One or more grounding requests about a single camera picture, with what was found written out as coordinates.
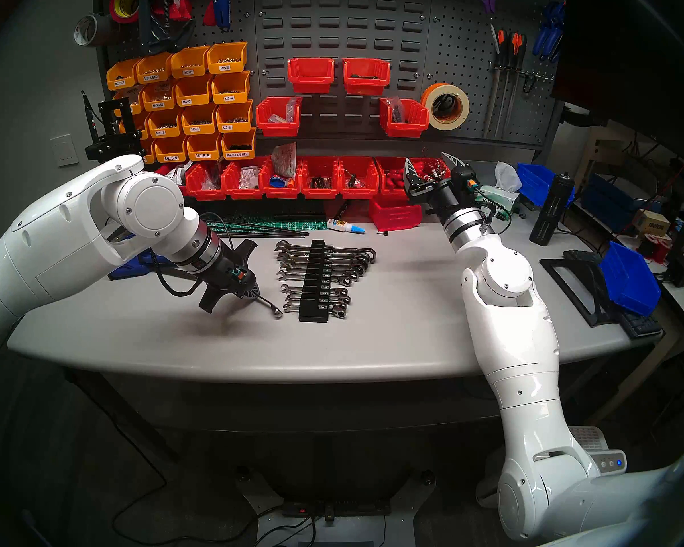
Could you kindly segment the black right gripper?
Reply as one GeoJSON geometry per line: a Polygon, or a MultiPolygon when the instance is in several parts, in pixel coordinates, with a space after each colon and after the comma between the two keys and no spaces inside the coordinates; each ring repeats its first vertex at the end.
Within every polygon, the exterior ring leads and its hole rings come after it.
{"type": "MultiPolygon", "coordinates": [[[[442,161],[450,178],[439,181],[424,198],[425,215],[452,216],[456,211],[477,205],[478,181],[473,167],[447,152],[442,153],[442,161]]],[[[409,200],[419,200],[425,194],[425,179],[418,175],[410,158],[404,162],[403,190],[409,200]]]]}

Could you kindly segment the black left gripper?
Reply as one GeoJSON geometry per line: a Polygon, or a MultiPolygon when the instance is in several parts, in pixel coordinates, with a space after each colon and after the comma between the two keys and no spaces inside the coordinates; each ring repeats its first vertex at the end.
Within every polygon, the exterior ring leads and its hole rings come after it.
{"type": "Polygon", "coordinates": [[[197,278],[206,284],[205,293],[200,299],[200,308],[212,313],[213,308],[225,295],[235,295],[247,301],[261,300],[256,276],[249,268],[248,259],[256,249],[254,241],[242,241],[232,249],[220,241],[217,256],[197,278]]]}

